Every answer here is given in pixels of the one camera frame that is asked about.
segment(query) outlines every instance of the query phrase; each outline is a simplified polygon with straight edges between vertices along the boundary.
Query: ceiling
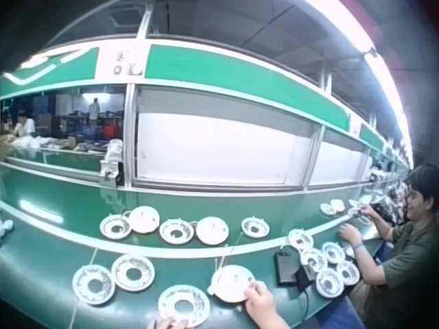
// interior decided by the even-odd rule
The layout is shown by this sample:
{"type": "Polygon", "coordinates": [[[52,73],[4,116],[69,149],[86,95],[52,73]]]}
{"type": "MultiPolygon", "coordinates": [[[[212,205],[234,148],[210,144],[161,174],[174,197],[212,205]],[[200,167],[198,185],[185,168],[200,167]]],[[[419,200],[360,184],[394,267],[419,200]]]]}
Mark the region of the ceiling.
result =
{"type": "MultiPolygon", "coordinates": [[[[435,29],[410,0],[341,1],[363,25],[390,67],[407,115],[415,158],[423,158],[439,117],[434,109],[439,85],[435,29]]],[[[68,21],[70,25],[64,24],[64,29],[52,30],[57,35],[46,37],[46,47],[82,38],[135,35],[145,1],[111,2],[80,20],[68,21]]],[[[377,129],[385,136],[401,138],[393,111],[362,54],[306,1],[157,0],[152,33],[238,47],[315,82],[326,65],[333,70],[334,95],[366,120],[371,111],[376,112],[377,129]]]]}

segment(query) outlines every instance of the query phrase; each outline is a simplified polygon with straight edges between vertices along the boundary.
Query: white panel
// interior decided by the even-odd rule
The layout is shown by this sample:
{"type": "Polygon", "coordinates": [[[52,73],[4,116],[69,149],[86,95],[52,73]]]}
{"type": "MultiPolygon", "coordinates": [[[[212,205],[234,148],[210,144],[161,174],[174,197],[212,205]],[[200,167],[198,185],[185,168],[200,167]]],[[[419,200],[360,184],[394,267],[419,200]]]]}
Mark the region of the white panel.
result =
{"type": "Polygon", "coordinates": [[[308,153],[310,152],[311,139],[303,136],[296,136],[293,152],[287,172],[287,184],[299,185],[305,167],[307,166],[308,153]]]}
{"type": "Polygon", "coordinates": [[[138,176],[176,182],[282,184],[295,139],[251,123],[141,113],[138,176]]]}
{"type": "Polygon", "coordinates": [[[243,99],[170,87],[137,97],[137,176],[196,184],[300,184],[313,123],[243,99]]]}
{"type": "Polygon", "coordinates": [[[322,142],[310,185],[345,183],[346,163],[350,154],[349,149],[322,142]]]}
{"type": "Polygon", "coordinates": [[[365,147],[347,136],[326,130],[310,185],[343,184],[358,179],[365,147]]]}

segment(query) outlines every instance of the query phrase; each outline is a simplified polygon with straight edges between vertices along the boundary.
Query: fluorescent light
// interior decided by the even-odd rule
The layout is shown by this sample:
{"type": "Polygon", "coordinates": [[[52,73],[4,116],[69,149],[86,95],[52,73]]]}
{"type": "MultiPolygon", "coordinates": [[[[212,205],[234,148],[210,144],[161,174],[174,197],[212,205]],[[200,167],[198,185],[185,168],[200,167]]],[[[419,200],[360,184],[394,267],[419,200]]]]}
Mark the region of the fluorescent light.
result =
{"type": "Polygon", "coordinates": [[[108,93],[86,93],[82,94],[82,96],[89,103],[92,102],[95,98],[97,98],[97,100],[102,103],[110,99],[110,94],[108,93]]]}
{"type": "Polygon", "coordinates": [[[306,2],[325,16],[359,52],[365,54],[366,62],[380,83],[395,113],[396,121],[406,144],[409,166],[413,168],[412,142],[401,98],[384,59],[380,55],[373,56],[369,52],[375,49],[369,35],[339,0],[306,0],[306,2]]]}

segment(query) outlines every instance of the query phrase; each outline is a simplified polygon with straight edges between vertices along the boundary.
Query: man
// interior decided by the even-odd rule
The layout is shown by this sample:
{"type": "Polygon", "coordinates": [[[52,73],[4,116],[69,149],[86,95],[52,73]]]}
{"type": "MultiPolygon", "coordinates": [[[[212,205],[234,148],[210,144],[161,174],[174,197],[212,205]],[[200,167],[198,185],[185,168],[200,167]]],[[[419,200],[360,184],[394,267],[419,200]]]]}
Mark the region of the man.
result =
{"type": "Polygon", "coordinates": [[[407,218],[403,226],[391,228],[370,205],[361,212],[377,227],[380,237],[394,244],[393,257],[377,265],[361,241],[361,234],[346,224],[340,235],[355,253],[362,281],[353,289],[351,301],[367,328],[406,328],[437,284],[439,225],[439,168],[423,164],[407,179],[407,218]]]}
{"type": "Polygon", "coordinates": [[[94,98],[93,103],[88,107],[88,124],[96,125],[97,118],[99,117],[99,112],[101,112],[101,107],[97,102],[97,98],[94,98]]]}
{"type": "Polygon", "coordinates": [[[15,137],[33,136],[35,135],[35,123],[33,119],[27,118],[24,111],[19,111],[16,124],[12,134],[15,137]]]}

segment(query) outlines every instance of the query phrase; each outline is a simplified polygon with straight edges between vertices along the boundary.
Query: black hair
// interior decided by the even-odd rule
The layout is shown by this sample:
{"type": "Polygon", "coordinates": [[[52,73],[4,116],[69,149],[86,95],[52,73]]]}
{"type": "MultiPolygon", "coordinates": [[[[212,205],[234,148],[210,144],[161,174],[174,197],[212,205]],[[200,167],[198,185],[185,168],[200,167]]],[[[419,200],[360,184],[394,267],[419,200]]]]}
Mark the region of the black hair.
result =
{"type": "Polygon", "coordinates": [[[27,115],[26,115],[26,111],[24,111],[24,110],[19,110],[19,113],[17,114],[17,117],[27,117],[27,115]]]}
{"type": "Polygon", "coordinates": [[[410,172],[407,185],[418,191],[424,200],[433,198],[433,212],[439,209],[439,168],[434,164],[422,164],[410,172]]]}

